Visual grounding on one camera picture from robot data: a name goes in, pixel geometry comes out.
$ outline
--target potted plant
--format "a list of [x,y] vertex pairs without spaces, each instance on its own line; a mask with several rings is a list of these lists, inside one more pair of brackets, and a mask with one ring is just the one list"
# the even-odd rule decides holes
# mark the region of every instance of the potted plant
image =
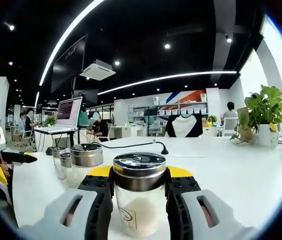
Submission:
[[[258,145],[276,146],[282,124],[282,92],[275,86],[262,86],[260,93],[245,98],[249,120],[247,126],[255,129]],[[247,117],[241,115],[240,124],[245,125]]]
[[212,123],[212,125],[214,125],[214,123],[217,122],[217,116],[215,115],[210,115],[208,118],[207,118],[207,121]]

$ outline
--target monitor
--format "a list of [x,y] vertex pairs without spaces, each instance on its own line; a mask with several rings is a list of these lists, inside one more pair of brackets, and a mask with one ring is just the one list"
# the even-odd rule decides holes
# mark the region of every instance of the monitor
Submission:
[[82,103],[86,108],[89,108],[97,105],[98,92],[98,89],[74,90],[73,97],[83,97]]
[[41,114],[42,113],[42,104],[38,104],[36,105],[36,114]]
[[51,93],[59,89],[71,77],[83,71],[86,36],[73,44],[55,61],[52,72]]
[[81,103],[82,97],[75,97],[61,101],[57,109],[56,124],[77,126]]

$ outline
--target black and white shirt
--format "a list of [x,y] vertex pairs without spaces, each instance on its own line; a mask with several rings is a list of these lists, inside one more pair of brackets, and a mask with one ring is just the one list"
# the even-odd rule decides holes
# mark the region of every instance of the black and white shirt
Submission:
[[196,138],[202,134],[202,115],[200,113],[189,117],[171,115],[166,124],[166,137]]

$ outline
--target television screen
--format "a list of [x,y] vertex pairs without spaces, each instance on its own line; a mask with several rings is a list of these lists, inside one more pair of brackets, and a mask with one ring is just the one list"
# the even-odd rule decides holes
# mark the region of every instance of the television screen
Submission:
[[82,89],[74,90],[73,97],[83,97],[82,103],[85,104],[86,108],[93,107],[97,105],[97,93],[98,89]]
[[53,65],[51,93],[74,75],[83,71],[86,36],[73,44]]

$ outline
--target chair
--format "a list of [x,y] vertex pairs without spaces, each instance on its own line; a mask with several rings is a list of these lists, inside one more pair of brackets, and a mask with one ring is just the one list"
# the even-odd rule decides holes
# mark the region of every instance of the chair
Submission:
[[221,137],[228,137],[232,136],[233,134],[237,134],[237,131],[235,131],[234,129],[238,125],[238,123],[238,117],[225,117],[223,129],[220,129],[219,132]]
[[107,141],[110,141],[110,134],[111,134],[111,130],[112,130],[112,124],[111,123],[107,123],[107,136],[99,136],[98,139],[100,140],[100,142],[104,139]]

